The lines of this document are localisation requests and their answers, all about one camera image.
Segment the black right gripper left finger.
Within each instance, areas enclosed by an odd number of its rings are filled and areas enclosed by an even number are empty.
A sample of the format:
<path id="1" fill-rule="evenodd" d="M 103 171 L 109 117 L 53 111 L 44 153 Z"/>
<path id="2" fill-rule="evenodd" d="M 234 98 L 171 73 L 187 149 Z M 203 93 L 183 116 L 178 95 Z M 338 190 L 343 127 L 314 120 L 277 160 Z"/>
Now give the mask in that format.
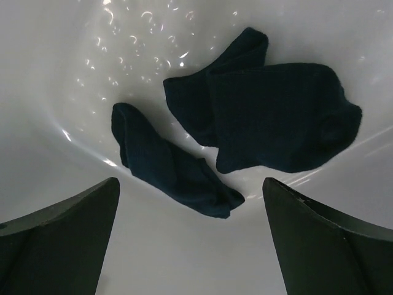
<path id="1" fill-rule="evenodd" d="M 1 294 L 95 294 L 119 204 L 108 178 L 1 224 Z"/>

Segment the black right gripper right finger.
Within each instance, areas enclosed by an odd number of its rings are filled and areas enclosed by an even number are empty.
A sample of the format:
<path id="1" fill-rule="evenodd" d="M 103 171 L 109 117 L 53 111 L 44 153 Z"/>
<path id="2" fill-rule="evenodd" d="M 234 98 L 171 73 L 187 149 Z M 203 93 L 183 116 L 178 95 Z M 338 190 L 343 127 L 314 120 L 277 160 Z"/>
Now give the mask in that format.
<path id="1" fill-rule="evenodd" d="M 392 230 L 274 178 L 263 198 L 288 294 L 392 294 Z"/>

